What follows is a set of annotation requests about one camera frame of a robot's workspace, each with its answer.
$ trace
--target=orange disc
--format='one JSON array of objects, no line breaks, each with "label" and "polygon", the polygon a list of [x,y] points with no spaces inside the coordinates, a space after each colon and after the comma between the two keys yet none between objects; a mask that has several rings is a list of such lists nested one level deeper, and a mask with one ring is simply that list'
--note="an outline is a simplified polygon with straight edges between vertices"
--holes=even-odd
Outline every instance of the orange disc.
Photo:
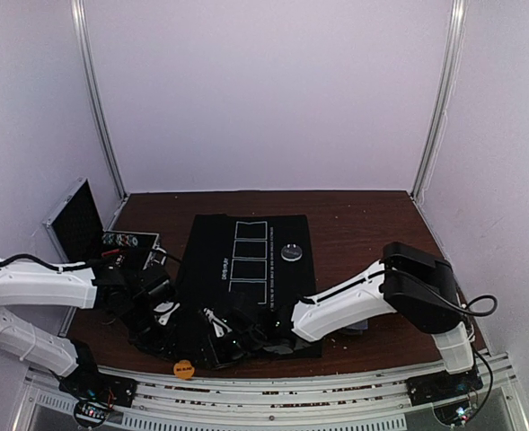
[{"label": "orange disc", "polygon": [[194,367],[190,361],[184,360],[174,364],[174,375],[179,379],[188,380],[194,375]]}]

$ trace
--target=white wall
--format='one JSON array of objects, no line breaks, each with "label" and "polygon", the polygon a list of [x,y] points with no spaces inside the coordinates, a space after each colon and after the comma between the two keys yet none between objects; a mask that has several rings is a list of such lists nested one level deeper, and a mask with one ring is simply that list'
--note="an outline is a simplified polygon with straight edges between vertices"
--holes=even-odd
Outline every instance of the white wall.
[{"label": "white wall", "polygon": [[[0,2],[0,256],[57,259],[40,222],[78,176],[101,215],[116,208],[84,85],[70,2]],[[62,309],[21,314],[55,330]],[[26,366],[0,352],[0,430],[7,429]]]},{"label": "white wall", "polygon": [[411,187],[452,2],[86,3],[129,191]]},{"label": "white wall", "polygon": [[424,210],[529,399],[529,2],[470,2],[462,63]]}]

